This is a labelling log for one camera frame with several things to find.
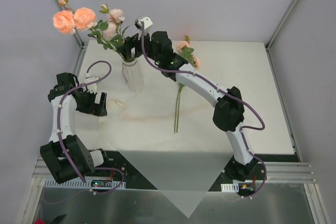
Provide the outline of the pale pink rose stem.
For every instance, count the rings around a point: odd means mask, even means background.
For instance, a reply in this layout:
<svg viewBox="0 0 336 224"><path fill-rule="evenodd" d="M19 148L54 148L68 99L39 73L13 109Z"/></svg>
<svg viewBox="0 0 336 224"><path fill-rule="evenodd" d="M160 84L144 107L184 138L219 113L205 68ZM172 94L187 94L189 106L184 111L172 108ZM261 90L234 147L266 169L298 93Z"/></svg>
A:
<svg viewBox="0 0 336 224"><path fill-rule="evenodd" d="M124 33L128 28L122 27L125 20L123 10L119 8L110 9L107 4L102 4L99 12L107 16L108 26L107 29L102 31L102 40L105 43L104 48L113 50L124 61L127 61L126 57L118 50L124 45Z"/></svg>

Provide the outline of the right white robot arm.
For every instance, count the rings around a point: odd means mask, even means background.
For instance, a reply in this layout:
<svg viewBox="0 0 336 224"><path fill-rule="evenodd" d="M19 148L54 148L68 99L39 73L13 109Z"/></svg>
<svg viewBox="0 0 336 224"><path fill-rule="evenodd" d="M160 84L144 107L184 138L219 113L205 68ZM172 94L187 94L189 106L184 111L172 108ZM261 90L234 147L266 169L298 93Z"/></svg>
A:
<svg viewBox="0 0 336 224"><path fill-rule="evenodd" d="M240 90L236 87L225 89L210 82L198 72L186 59L173 51L172 42L165 31L154 32L151 36L136 34L124 40L121 49L127 58L145 56L148 63L159 70L164 76L183 84L214 107L213 122L226 135L234 151L234 159L237 163L236 173L242 179L248 179L255 173L255 167L250 162L243 137L239 133L244 121L244 106L241 101Z"/></svg>

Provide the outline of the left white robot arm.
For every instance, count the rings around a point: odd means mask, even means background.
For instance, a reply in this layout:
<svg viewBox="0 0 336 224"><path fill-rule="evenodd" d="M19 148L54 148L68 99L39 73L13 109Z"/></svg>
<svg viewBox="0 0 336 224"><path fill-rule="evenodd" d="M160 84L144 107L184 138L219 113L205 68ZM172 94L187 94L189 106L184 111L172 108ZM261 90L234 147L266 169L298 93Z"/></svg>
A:
<svg viewBox="0 0 336 224"><path fill-rule="evenodd" d="M106 116L107 94L97 93L79 85L72 73L56 75L57 84L49 91L48 101L53 108L53 127L48 144L40 147L40 155L54 180L62 184L90 172L99 176L110 173L111 164L102 149L89 151L76 135L75 112Z"/></svg>

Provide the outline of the peach rose stem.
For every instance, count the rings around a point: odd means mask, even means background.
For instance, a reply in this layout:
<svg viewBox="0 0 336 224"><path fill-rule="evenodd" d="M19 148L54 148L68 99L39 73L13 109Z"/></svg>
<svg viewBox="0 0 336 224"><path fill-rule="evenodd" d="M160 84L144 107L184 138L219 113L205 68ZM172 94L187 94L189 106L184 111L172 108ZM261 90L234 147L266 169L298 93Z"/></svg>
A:
<svg viewBox="0 0 336 224"><path fill-rule="evenodd" d="M104 48L105 43L102 40L102 31L107 29L107 18L98 20L97 14L87 7L73 9L69 5L69 0L57 1L65 9L53 16L54 28L66 35L73 35L76 31L88 31L88 37L95 39Z"/></svg>

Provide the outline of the pink flowers with green leaves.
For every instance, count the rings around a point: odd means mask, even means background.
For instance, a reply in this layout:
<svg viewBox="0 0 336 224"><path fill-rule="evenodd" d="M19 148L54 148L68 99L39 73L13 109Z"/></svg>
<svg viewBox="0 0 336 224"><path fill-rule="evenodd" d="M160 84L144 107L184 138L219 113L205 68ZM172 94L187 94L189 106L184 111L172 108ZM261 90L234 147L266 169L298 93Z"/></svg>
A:
<svg viewBox="0 0 336 224"><path fill-rule="evenodd" d="M177 54L182 58L186 59L195 69L199 68L199 61L194 56L194 48L191 47L191 41L188 35L185 35L185 39L180 41L176 46ZM183 84L178 85L178 92L175 102L175 117L174 117L174 133L179 131L179 117L180 117L180 103L181 103L181 93L184 88Z"/></svg>

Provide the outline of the white wrapping paper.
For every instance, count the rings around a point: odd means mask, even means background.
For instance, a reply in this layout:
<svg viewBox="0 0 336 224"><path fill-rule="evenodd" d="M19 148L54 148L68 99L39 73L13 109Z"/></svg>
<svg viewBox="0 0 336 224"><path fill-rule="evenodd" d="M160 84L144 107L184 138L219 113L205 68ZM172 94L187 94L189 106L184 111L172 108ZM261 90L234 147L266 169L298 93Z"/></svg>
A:
<svg viewBox="0 0 336 224"><path fill-rule="evenodd" d="M130 116L174 113L174 100L144 95L121 101ZM209 104L193 98L182 111ZM100 135L186 217L190 217L233 155L226 134L212 121L213 112L202 110L180 116L178 133L174 118L129 122L108 112L99 122Z"/></svg>

